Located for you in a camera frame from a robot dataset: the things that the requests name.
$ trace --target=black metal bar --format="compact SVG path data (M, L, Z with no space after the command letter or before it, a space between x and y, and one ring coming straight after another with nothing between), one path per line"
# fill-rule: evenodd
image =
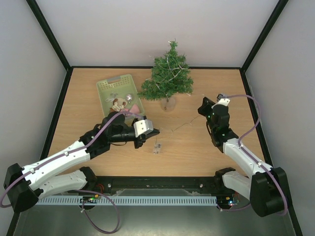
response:
M16 225L18 224L18 220L19 220L20 214L19 213L14 213L9 229L6 233L6 236L13 236L14 235L14 231L16 229Z
M36 2L36 0L26 0L26 2L29 4L32 12L34 13L34 16L38 20L43 31L45 32L49 42L53 46L56 54L58 55L61 63L63 64L64 68L66 70L69 70L71 66L70 66L67 58L65 58L65 55L63 54L63 51L61 50L61 47L59 46L57 39L55 38L53 32L51 31L43 13L41 12L41 10L40 10L37 2Z
M249 96L252 96L252 92L251 92L250 86L248 84L245 72L240 71L240 73L241 73L241 77L242 77L245 93L247 95L249 95ZM256 123L256 121L258 119L258 113L257 113L256 107L255 107L255 104L254 104L253 100L251 100L251 99L248 99L248 104L250 106L250 110L251 110L251 113L252 113L252 118L253 118L254 122ZM260 142L262 154L264 155L264 158L265 158L265 162L267 164L269 164L269 165L272 165L272 160L271 160L271 157L270 157L270 154L269 154L269 150L268 150L268 147L267 147L265 136L263 134L263 131L262 131L260 123L258 124L258 126L256 128L256 131L257 131L258 139L259 139L259 142Z
M53 141L53 137L54 137L54 134L55 134L55 131L56 131L56 127L57 127L57 123L58 123L58 120L59 120L60 112L61 112L62 107L63 107L63 101L64 101L64 98L65 98L65 95L67 93L67 89L68 89L68 86L69 86L69 83L70 83L72 71L73 71L73 68L71 67L67 71L67 74L65 75L65 79L64 79L64 82L63 82L63 87L61 89L61 92L60 92L60 95L59 95L59 98L58 98L58 102L57 102L57 105L56 105L56 108L55 108L55 112L54 112L54 115L53 115L53 118L52 118L49 130L48 130L48 134L47 134L47 137L46 137L46 141L45 141L45 144L44 144L43 151L42 151L41 156L40 156L40 160L42 160L42 159L44 159L44 158L46 158L48 156L49 149L50 149L50 146L51 146L51 143Z
M103 68L103 69L152 69L152 66L121 66L121 65L110 65L110 66L73 66L73 68ZM212 70L240 70L240 67L213 67L213 66L190 66L190 69L212 69Z
M249 96L252 96L252 92L251 92L250 86L248 84L248 80L246 78L245 72L244 71L240 71L240 73L241 73L241 77L242 77L245 93L247 95L249 95ZM257 114L257 110L256 110L256 107L255 107L255 104L254 104L254 102L251 99L248 99L248 103L249 103L249 106L250 106L250 109L251 109L251 112L252 112L252 118L253 118L254 122L256 122L257 119L258 119L258 114ZM261 124L259 124L257 126L256 131L257 131L258 139L259 139L259 142L260 142L261 150L262 150L262 153L263 153L264 158L265 158L265 162L267 164L269 164L269 165L273 165L271 157L270 157L270 153L269 153L269 150L268 150L268 147L267 147L267 143L266 143L266 140L265 140L262 128L261 128ZM295 234L297 236L303 236L300 224L299 224L298 219L297 219L296 214L295 214L294 207L291 206L291 207L288 208L288 210L289 210L289 215L290 215L290 218L291 218L291 221L292 221L292 225L293 225Z
M255 42L251 52L249 53L248 57L246 58L243 66L242 71L246 72L249 68L252 60L255 58L256 54L258 53L260 47L264 43L265 39L267 38L269 32L271 31L272 27L274 26L275 22L277 21L278 17L280 16L281 12L283 11L285 5L289 0L279 0L275 9L271 13L267 23L265 24L264 28L262 29L257 41Z

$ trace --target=wooden table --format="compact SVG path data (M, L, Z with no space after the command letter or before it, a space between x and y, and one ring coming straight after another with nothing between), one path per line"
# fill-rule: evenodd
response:
M150 69L74 68L62 111L53 137L49 155L78 140L103 119L96 83L111 77L131 74L138 91L150 77ZM218 93L245 94L239 70L192 69L193 94L177 94L176 108L165 112L159 101L142 100L148 119L161 133L140 149L133 143L111 146L110 150L89 162L67 171L90 166L98 176L213 176L216 170L237 164L213 146L206 129L206 119L197 108L204 96L215 100ZM253 119L245 98L233 98L229 104L230 127L239 136L253 126ZM155 142L162 143L160 154L153 154ZM244 139L245 145L263 159L256 132Z

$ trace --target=green plastic basket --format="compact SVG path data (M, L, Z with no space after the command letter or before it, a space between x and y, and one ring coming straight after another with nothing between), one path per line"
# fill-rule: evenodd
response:
M144 116L144 108L137 95L138 91L130 74L99 81L96 87L105 117L108 116L110 108L113 106L112 102L106 102L107 98L111 98L111 93L117 93L116 98L125 98L128 94L132 94L133 99L126 108L130 109L134 104L137 104L140 110L139 115ZM129 120L133 120L133 117L126 117L126 121Z

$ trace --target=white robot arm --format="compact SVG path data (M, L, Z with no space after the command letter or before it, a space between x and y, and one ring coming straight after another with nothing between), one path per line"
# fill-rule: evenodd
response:
M82 167L67 175L56 175L107 152L113 143L132 141L135 148L140 148L148 138L157 134L159 131L146 117L134 119L132 125L127 126L123 113L110 113L102 124L97 124L64 150L30 165L20 167L16 163L10 166L4 188L13 210L27 210L39 199L64 191L92 190L97 179L89 167Z
M286 204L292 204L286 173L282 168L273 168L259 159L229 128L229 102L230 99L222 94L217 97L217 103L204 97L198 112L207 119L207 129L214 146L232 158L247 176L233 168L225 168L217 171L216 177L223 186L247 198L259 216L281 211Z

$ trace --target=white panel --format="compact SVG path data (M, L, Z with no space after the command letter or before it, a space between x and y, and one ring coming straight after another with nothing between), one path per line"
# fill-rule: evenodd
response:
M278 0L38 0L71 65L242 66Z
M0 4L0 184L6 169L39 159L65 70L26 1ZM0 235L13 210L0 209Z
M288 175L304 235L315 231L314 9L313 0L289 1L247 72L272 160Z

